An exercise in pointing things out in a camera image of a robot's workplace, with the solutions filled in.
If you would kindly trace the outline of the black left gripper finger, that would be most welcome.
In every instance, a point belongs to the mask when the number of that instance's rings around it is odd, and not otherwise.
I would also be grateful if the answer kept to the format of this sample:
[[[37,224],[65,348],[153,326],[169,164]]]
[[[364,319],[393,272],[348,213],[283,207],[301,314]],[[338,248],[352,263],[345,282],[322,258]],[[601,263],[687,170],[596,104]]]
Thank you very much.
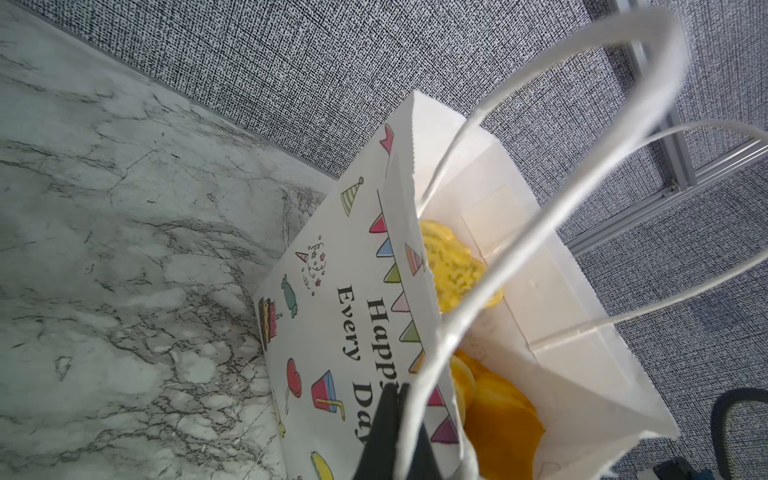
[[[370,435],[358,463],[354,480],[391,480],[401,416],[410,390],[408,383],[386,384],[376,410]],[[427,432],[421,426],[408,480],[440,480],[441,473]]]

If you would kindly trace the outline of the yellow striped bun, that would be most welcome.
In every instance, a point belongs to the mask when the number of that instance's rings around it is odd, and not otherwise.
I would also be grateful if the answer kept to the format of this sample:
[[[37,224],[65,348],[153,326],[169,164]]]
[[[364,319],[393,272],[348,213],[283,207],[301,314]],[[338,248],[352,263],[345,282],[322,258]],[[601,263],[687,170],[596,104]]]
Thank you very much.
[[[511,382],[461,350],[450,361],[464,432],[486,479],[531,479],[545,433],[537,411]]]

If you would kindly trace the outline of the white paper gift bag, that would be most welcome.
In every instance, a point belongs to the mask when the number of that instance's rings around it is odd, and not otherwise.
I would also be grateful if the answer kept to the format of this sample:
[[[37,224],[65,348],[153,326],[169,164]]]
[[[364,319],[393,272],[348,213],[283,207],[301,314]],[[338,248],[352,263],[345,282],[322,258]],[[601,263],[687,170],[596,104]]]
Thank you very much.
[[[651,53],[623,110],[565,187],[540,206],[483,120],[586,50]],[[679,18],[661,8],[591,23],[526,63],[463,116],[411,93],[377,129],[254,296],[291,479],[353,479],[384,386],[410,385],[392,479],[407,479],[424,426],[441,479],[486,479],[461,421],[461,350],[511,382],[545,428],[531,479],[598,479],[642,439],[678,426],[616,332],[557,228],[656,125],[687,66]],[[419,222],[487,265],[441,313]]]

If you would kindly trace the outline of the long striped croissant bread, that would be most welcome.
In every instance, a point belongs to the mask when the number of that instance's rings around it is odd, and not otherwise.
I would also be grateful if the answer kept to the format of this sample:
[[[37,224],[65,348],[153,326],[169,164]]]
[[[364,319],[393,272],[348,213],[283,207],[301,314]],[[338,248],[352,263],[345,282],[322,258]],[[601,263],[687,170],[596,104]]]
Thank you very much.
[[[441,313],[448,313],[483,278],[487,265],[475,258],[449,227],[433,220],[419,224],[438,306]]]

